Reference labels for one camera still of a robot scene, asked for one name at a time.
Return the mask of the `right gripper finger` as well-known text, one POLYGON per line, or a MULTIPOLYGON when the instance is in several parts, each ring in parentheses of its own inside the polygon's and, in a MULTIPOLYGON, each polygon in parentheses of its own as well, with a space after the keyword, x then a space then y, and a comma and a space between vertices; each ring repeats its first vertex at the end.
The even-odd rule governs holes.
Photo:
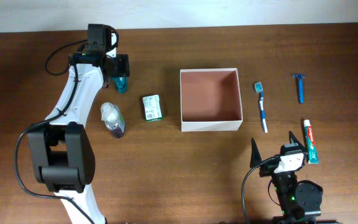
POLYGON ((295 137, 292 131, 289 131, 288 135, 291 147, 294 147, 295 150, 301 150, 302 152, 306 152, 306 147, 304 147, 304 145, 299 142, 299 140, 295 137))
POLYGON ((254 138, 251 139, 250 168, 255 168, 262 163, 262 158, 254 138))

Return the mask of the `teal mouthwash bottle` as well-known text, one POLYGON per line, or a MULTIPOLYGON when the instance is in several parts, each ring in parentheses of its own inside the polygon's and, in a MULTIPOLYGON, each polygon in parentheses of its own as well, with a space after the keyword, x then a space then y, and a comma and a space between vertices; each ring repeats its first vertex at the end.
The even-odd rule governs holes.
POLYGON ((119 93, 125 93, 127 91, 128 81, 126 77, 114 77, 112 80, 119 93))

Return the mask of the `purple pump soap bottle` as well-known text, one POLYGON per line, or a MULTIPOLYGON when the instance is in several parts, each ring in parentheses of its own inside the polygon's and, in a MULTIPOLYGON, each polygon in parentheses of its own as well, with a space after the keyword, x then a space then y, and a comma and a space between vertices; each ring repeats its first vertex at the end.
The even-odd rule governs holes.
POLYGON ((101 120, 115 138, 121 138, 125 132, 125 121, 117 105, 105 102, 101 105, 101 120))

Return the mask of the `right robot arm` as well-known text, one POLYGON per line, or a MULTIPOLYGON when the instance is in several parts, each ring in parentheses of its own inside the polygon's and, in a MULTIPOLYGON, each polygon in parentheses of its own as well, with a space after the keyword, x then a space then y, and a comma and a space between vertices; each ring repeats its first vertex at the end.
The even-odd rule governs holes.
POLYGON ((292 132, 289 144, 282 145, 280 153, 262 159, 256 141, 251 139, 250 171, 242 182, 241 197, 245 196, 245 183, 256 169, 260 177, 270 177, 277 194, 277 205, 282 214, 272 218, 272 223, 337 223, 336 220, 317 220, 321 215, 322 186, 310 180, 298 180, 296 172, 305 165, 308 150, 292 132))

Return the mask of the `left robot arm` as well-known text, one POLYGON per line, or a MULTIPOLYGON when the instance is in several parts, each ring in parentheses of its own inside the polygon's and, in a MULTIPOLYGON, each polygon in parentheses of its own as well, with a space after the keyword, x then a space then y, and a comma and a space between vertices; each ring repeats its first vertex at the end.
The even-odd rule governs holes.
POLYGON ((128 77, 129 57, 117 54, 119 34, 108 25, 89 24, 88 37, 68 59, 68 80, 51 113, 21 135, 29 142, 37 182, 63 203, 72 223, 106 223, 91 183, 96 162, 86 122, 96 95, 112 78, 128 77))

